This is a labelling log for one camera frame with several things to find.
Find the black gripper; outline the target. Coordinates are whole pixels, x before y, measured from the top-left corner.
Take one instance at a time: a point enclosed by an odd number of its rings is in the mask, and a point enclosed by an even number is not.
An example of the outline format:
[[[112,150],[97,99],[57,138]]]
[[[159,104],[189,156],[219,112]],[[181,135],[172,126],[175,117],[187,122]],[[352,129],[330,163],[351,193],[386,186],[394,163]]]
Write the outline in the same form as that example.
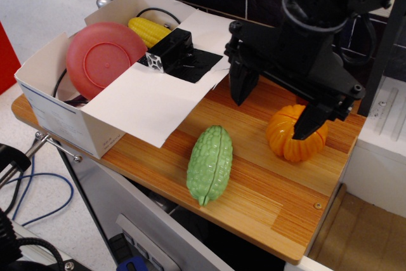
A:
[[[233,21],[225,46],[233,101],[242,105],[264,76],[307,101],[299,101],[305,108],[294,125],[294,140],[307,139],[328,120],[345,120],[365,95],[332,48],[346,23],[310,25],[285,17],[279,27],[267,27]]]

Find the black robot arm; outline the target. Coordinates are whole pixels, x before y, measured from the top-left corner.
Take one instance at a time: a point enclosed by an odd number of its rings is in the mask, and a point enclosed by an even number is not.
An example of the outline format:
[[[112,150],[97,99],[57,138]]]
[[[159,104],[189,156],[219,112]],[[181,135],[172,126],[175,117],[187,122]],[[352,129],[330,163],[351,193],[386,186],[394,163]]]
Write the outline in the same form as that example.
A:
[[[279,27],[232,22],[225,54],[234,102],[243,103],[264,76],[307,101],[293,139],[308,138],[328,120],[345,120],[365,88],[334,53],[334,37],[348,20],[390,5],[391,0],[282,0]]]

